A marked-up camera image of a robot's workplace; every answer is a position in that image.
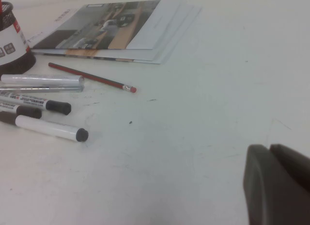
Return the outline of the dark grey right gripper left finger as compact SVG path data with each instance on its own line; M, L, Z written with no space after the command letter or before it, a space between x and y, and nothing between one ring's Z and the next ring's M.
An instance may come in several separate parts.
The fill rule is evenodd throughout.
M263 145L247 150L243 188L251 225L275 225L285 197L285 174L279 161Z

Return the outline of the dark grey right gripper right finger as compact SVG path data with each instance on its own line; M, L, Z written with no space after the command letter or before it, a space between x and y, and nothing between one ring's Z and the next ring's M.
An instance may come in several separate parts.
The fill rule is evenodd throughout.
M285 145L273 144L270 151L281 164L289 180L291 189L285 195L290 225L308 225L310 223L310 159L309 157Z

